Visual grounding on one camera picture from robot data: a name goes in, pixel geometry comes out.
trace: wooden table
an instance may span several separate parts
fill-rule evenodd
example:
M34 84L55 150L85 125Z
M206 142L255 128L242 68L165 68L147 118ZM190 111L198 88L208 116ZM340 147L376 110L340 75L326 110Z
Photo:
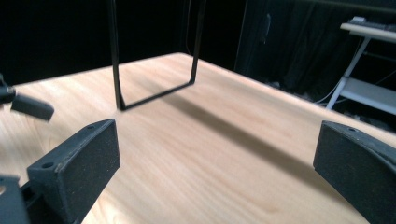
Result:
M184 83L191 57L120 67L125 100ZM51 102L50 123L0 117L0 171L26 167L76 131L117 122L121 168L84 223L364 223L313 169L320 123L334 120L396 147L396 136L200 61L197 81L126 112L112 72L98 69L16 87Z

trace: rectangular metal frame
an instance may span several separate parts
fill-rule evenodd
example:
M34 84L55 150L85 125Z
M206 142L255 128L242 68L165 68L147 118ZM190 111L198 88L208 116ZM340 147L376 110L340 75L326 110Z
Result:
M111 44L111 59L112 59L112 66L113 66L113 78L114 78L114 89L116 93L116 103L117 109L121 111L125 111L127 109L134 108L138 105L142 105L144 103L150 102L155 100L159 97L165 96L169 93L174 91L178 91L180 89L186 88L195 82L196 73L197 73L197 66L198 66L198 56L201 47L201 36L202 30L204 27L204 15L205 15L205 5L206 0L201 0L199 11L198 11L198 21L197 21L197 28L196 28L196 37L195 37L195 46L194 46L194 53L192 59L192 69L191 69L191 76L189 82L182 84L180 86L176 86L170 90L163 91L157 94L154 94L150 97L144 98L137 102L131 103L129 105L125 104L125 101L122 97L122 91L120 88L120 71L119 71L119 43L118 43L118 30L117 30L117 10L116 10L116 0L107 0L108 3L108 16L109 16L109 29L110 29L110 44Z

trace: black backdrop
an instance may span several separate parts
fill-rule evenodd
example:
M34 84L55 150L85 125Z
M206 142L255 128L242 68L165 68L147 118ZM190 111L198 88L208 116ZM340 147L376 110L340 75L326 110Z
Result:
M235 70L318 100L336 85L361 41L340 29L354 16L396 23L396 1L249 0ZM372 41L368 51L396 59L394 44ZM379 80L396 69L396 63L379 61L363 57L352 76Z
M110 65L106 1L0 1L0 73L6 82ZM198 1L191 0L187 25L189 0L117 0L120 60L193 49ZM207 1L202 59L233 69L244 7L245 0Z

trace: black metal frame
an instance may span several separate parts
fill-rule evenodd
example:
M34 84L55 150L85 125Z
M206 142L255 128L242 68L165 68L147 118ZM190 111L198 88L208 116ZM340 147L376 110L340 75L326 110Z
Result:
M197 66L198 66L198 56L199 50L201 47L201 36L202 30L204 27L204 15L205 15L205 5L206 0L201 0L199 11L198 11L198 22L196 29L196 37L195 37L195 46L192 60L192 69L191 69L191 77L189 82L182 84L180 86L176 86L170 90L163 91L157 94L154 94L145 99L134 102L130 105L125 104L125 101L122 98L122 91L120 88L120 71L119 71L119 43L118 43L118 30L117 30L117 12L116 12L116 0L108 0L108 16L109 16L109 28L110 28L110 43L111 43L111 59L113 65L113 78L114 78L114 89L116 93L116 103L117 109L124 111L127 109L131 109L138 105L142 105L144 103L155 100L159 97L165 96L174 91L178 91L185 87L188 87L195 82Z
M0 223L81 223L119 168L116 121L90 124L30 165L21 188L0 175Z

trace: black bracket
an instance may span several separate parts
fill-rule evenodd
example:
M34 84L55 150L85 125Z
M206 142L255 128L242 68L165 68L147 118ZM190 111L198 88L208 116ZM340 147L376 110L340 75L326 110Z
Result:
M182 84L180 86L174 87L170 90L163 91L157 94L154 94L148 98L143 100L134 102L132 104L125 104L125 101L122 97L122 91L120 88L120 71L119 71L119 41L118 41L118 30L117 30L117 10L116 10L116 0L107 0L107 8L108 8L108 21L110 28L110 45L111 45L111 59L113 65L113 79L114 79L114 89L116 93L116 103L117 109L124 111L127 109L131 109L138 105L142 105L144 103L150 102L167 94L170 94L174 91L181 90L186 88L195 82L197 67L198 67L198 57L201 46L201 36L204 27L204 15L205 15L205 5L206 0L201 0L199 11L198 11L198 23L196 29L196 37L195 37L195 46L194 46L194 55L192 59L192 69L190 81L188 83Z
M314 167L370 223L396 223L396 148L323 121Z
M18 94L13 87L7 85L3 80L3 75L0 74L0 105L8 103L12 103L11 110L46 121L51 119L55 111L50 104Z
M88 125L30 165L21 189L0 176L0 223L81 223L119 167L115 120Z

